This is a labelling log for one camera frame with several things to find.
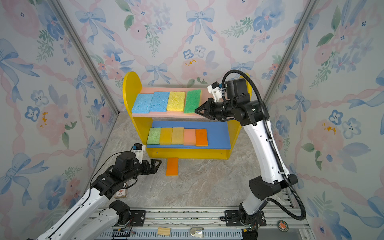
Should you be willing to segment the dark green sponge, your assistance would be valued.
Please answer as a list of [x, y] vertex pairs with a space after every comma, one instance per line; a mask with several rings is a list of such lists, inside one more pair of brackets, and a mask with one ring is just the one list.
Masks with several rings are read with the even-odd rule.
[[193, 90], [187, 92], [186, 103], [185, 103], [185, 114], [192, 114], [195, 109], [200, 106], [202, 90]]

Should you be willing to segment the orange sponge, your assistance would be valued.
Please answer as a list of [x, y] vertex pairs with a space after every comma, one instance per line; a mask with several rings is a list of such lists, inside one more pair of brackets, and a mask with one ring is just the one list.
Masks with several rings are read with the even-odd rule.
[[207, 129], [196, 129], [196, 147], [208, 146], [208, 132]]
[[179, 173], [179, 158], [168, 158], [167, 159], [167, 170], [166, 176], [177, 176]]

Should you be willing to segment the light green sponge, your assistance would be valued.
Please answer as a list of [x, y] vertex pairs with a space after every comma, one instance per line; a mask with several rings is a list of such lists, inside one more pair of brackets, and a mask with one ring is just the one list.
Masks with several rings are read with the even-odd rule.
[[161, 128], [150, 128], [149, 136], [147, 139], [147, 145], [160, 144], [161, 130], [162, 130]]

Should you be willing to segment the pink salmon sponge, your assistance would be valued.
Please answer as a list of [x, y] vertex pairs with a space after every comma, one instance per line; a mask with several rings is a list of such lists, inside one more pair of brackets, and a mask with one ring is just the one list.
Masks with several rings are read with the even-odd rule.
[[184, 146], [196, 145], [196, 129], [184, 129]]

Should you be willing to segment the bright yellow sponge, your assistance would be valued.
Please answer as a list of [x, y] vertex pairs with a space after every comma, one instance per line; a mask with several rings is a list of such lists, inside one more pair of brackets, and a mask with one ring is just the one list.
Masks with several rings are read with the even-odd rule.
[[173, 128], [161, 128], [159, 144], [168, 146], [172, 143]]

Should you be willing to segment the pale yellow sponge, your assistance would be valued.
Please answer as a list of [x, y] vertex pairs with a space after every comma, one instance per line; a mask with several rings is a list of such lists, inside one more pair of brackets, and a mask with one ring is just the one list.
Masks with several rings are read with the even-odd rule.
[[183, 145], [184, 144], [184, 128], [173, 128], [171, 145]]

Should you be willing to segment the blue sponge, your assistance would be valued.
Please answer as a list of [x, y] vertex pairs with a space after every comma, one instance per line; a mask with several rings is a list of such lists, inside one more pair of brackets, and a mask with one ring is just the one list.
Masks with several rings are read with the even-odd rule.
[[138, 94], [132, 113], [133, 114], [148, 114], [154, 94]]
[[169, 92], [155, 92], [150, 104], [151, 112], [166, 112], [169, 100]]

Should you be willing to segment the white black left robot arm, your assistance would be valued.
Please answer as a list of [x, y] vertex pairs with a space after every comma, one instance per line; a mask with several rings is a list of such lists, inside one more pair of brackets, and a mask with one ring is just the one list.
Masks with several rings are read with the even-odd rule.
[[116, 200], [95, 220], [86, 224], [89, 217], [119, 190], [128, 188], [128, 181], [156, 174], [162, 161], [140, 161], [132, 151], [113, 156], [116, 158], [114, 165], [97, 176], [84, 196], [56, 224], [38, 236], [39, 240], [93, 240], [104, 230], [116, 224], [126, 225], [132, 220], [130, 207]]

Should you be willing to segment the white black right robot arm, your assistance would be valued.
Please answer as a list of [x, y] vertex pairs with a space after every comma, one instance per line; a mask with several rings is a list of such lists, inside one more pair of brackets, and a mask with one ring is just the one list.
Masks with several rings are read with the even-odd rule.
[[250, 194], [239, 206], [239, 221], [244, 226], [257, 223], [271, 196], [298, 183], [277, 150], [272, 136], [268, 110], [263, 101], [251, 100], [245, 79], [231, 80], [221, 88], [215, 82], [208, 86], [212, 95], [198, 107], [196, 114], [220, 122], [237, 121], [246, 131], [255, 150], [261, 175], [249, 181]]

